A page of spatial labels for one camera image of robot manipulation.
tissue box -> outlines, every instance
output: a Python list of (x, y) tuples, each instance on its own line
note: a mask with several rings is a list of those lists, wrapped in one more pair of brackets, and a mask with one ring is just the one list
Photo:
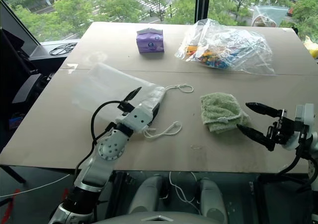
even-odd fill
[(139, 53), (164, 52), (162, 29), (143, 29), (137, 31)]

table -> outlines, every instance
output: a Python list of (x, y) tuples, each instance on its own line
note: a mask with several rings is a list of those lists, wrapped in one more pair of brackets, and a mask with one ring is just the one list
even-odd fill
[[(268, 34), (265, 36), (268, 43), (273, 46), (275, 70), (280, 75), (264, 76), (214, 70), (176, 59), (173, 53), (188, 27), (184, 25), (152, 25), (164, 29), (166, 52), (140, 55), (128, 31), (148, 26), (93, 23), (3, 149), (0, 164), (48, 168), (76, 166), (91, 146), (92, 113), (72, 105), (73, 89), (92, 66), (102, 61), (163, 86), (184, 82), (194, 86), (191, 94), (169, 91), (152, 126), (161, 131), (178, 120), (183, 123), (181, 132), (154, 141), (134, 134), (115, 169), (275, 173), (292, 162), (294, 151), (277, 146), (274, 152), (269, 152), (238, 130), (220, 135), (209, 133), (202, 125), (199, 100), (201, 95), (212, 92), (231, 93), (251, 116), (253, 126), (263, 132), (273, 119), (247, 109), (245, 102), (257, 101), (277, 109), (286, 108), (290, 118), (294, 117), (297, 104), (317, 105), (318, 67), (291, 31), (244, 27), (264, 31), (263, 34)], [(274, 37), (280, 34), (281, 39), (277, 42), (282, 44), (285, 40), (287, 48), (274, 44)], [(129, 52), (120, 56), (120, 48), (121, 53), (123, 48)], [(286, 57), (287, 51), (293, 59)], [(304, 61), (302, 67), (297, 61)], [(97, 119), (96, 133), (107, 124)], [(306, 171), (307, 163), (303, 160), (293, 169), (295, 173)]]

white cord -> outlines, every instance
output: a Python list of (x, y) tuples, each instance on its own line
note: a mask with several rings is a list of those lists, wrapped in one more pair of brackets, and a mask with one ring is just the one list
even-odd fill
[[(197, 181), (197, 178), (196, 178), (196, 176), (194, 175), (194, 173), (191, 172), (191, 174), (193, 175), (195, 181)], [(169, 182), (170, 182), (170, 184), (171, 184), (173, 187), (175, 187), (175, 190), (176, 190), (176, 193), (177, 193), (179, 199), (180, 199), (181, 201), (183, 201), (183, 202), (185, 202), (185, 203), (188, 203), (188, 204), (190, 204), (191, 206), (193, 206), (193, 207), (198, 211), (199, 215), (201, 215), (200, 210), (192, 203), (192, 202), (194, 201), (194, 197), (193, 197), (193, 199), (192, 199), (191, 201), (187, 200), (186, 197), (185, 197), (185, 194), (184, 194), (184, 192), (183, 192), (183, 190), (182, 190), (182, 188), (180, 188), (178, 185), (172, 183), (172, 181), (171, 181), (171, 172), (169, 172)], [(180, 197), (180, 195), (179, 195), (177, 189), (181, 192), (181, 194), (183, 195), (183, 198)]]
[(48, 183), (48, 184), (42, 185), (42, 186), (40, 186), (40, 187), (32, 188), (32, 189), (30, 189), (30, 190), (26, 190), (26, 191), (19, 192), (19, 193), (13, 193), (13, 194), (8, 194), (8, 195), (0, 196), (0, 198), (5, 198), (5, 197), (13, 196), (13, 195), (18, 195), (18, 194), (21, 194), (21, 193), (31, 192), (31, 191), (33, 191), (33, 190), (36, 190), (36, 189), (39, 189), (39, 188), (43, 188), (43, 187), (49, 186), (49, 185), (51, 185), (51, 184), (57, 183), (57, 182), (61, 181), (62, 179), (65, 179), (65, 178), (68, 177), (68, 176), (70, 176), (70, 174), (68, 174), (68, 175), (64, 176), (63, 178), (60, 178), (59, 180), (56, 180), (56, 181), (54, 181), (54, 182), (52, 182), (52, 183)]
[[(168, 133), (172, 128), (178, 127), (178, 126), (179, 126), (179, 128), (178, 128), (175, 132)], [(156, 129), (154, 129), (154, 128), (144, 129), (144, 136), (145, 136), (146, 138), (149, 138), (149, 139), (156, 139), (156, 138), (158, 138), (158, 137), (160, 137), (160, 136), (174, 136), (174, 135), (178, 134), (179, 131), (181, 131), (181, 129), (182, 129), (182, 124), (181, 124), (181, 122), (175, 121), (175, 122), (173, 122), (173, 123), (171, 124), (171, 126), (169, 126), (166, 130), (164, 130), (163, 132), (161, 132), (161, 133), (159, 133), (159, 134), (156, 134), (156, 135), (152, 135), (152, 134), (149, 133), (149, 132), (154, 132), (154, 131), (156, 131)]]
[(174, 89), (174, 88), (178, 88), (180, 91), (184, 92), (184, 93), (192, 93), (194, 91), (193, 86), (188, 85), (186, 83), (184, 84), (177, 84), (177, 85), (170, 85), (170, 86), (166, 86), (165, 89), (168, 91), (170, 89)]

